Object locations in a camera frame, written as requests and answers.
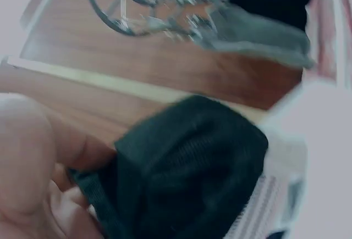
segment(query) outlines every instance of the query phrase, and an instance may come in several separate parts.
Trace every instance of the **wooden floor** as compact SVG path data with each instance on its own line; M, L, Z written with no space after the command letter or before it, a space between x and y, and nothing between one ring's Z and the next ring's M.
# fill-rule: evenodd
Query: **wooden floor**
M7 52L14 60L0 65L0 92L30 96L105 142L187 92L225 100L256 122L264 112L230 102L265 110L301 79L301 71L274 62L211 53L163 35L122 36L98 19L87 0L42 1L31 0L14 19L24 34ZM102 6L109 2L100 0ZM142 12L130 7L132 14ZM18 58L24 60L14 68Z
M111 0L98 1L106 7ZM128 8L131 14L144 12L133 4ZM87 0L51 0L21 56L261 109L271 107L301 79L301 71L274 62L175 44L164 35L122 36L98 19Z

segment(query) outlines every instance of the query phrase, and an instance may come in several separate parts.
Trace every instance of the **green fabric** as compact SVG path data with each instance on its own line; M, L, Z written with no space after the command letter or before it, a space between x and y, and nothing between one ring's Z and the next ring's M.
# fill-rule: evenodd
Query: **green fabric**
M222 239L253 192L268 142L240 114L193 96L115 147L105 168L72 170L107 238Z

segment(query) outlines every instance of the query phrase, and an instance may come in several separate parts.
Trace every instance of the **finger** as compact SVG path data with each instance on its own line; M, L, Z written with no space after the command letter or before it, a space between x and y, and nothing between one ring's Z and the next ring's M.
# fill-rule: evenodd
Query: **finger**
M62 192L75 186L75 183L72 181L67 168L62 164L55 165L51 179L56 183Z
M32 214L43 201L56 161L51 126L39 105L0 94L0 212Z
M84 209L88 209L90 205L86 197L83 195L83 193L77 186L65 191L64 196L66 196L71 201L78 204Z
M91 170L109 162L116 152L78 126L44 108L51 124L57 150L57 162L70 168Z

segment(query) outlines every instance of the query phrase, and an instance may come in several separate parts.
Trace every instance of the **metal wheel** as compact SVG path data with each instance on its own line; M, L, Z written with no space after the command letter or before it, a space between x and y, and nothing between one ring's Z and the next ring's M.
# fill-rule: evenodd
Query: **metal wheel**
M199 20L196 15L188 17L190 27L184 28L178 23L178 19L186 5L197 5L219 2L219 0L132 0L136 4L148 8L148 15L139 15L137 19L131 19L127 15L127 0L112 0L106 10L102 10L96 0L89 0L99 18L114 31L127 36L146 36L156 32L166 32L171 35L192 36L191 28ZM170 15L165 19L158 18L157 9L161 5L172 7ZM119 9L119 18L115 13Z

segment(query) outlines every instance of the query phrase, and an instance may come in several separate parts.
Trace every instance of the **ribbed knit fabric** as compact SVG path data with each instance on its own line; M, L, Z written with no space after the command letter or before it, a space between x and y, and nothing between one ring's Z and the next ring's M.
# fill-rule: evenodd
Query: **ribbed knit fabric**
M71 171L107 238L222 239L254 190L268 142L240 114L193 96L115 147L103 169Z

